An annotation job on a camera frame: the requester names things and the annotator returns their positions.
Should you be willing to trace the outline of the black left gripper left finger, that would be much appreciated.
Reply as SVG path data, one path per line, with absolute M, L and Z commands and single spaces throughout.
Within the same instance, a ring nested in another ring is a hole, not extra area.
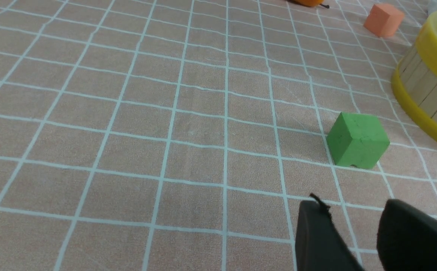
M 299 206 L 295 251 L 299 271 L 363 271 L 332 221 L 330 206 L 317 195 Z

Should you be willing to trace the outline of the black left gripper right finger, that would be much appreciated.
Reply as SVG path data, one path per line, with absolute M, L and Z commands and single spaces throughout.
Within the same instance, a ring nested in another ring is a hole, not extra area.
M 437 271 L 437 219 L 400 199 L 388 199 L 376 249 L 385 271 Z

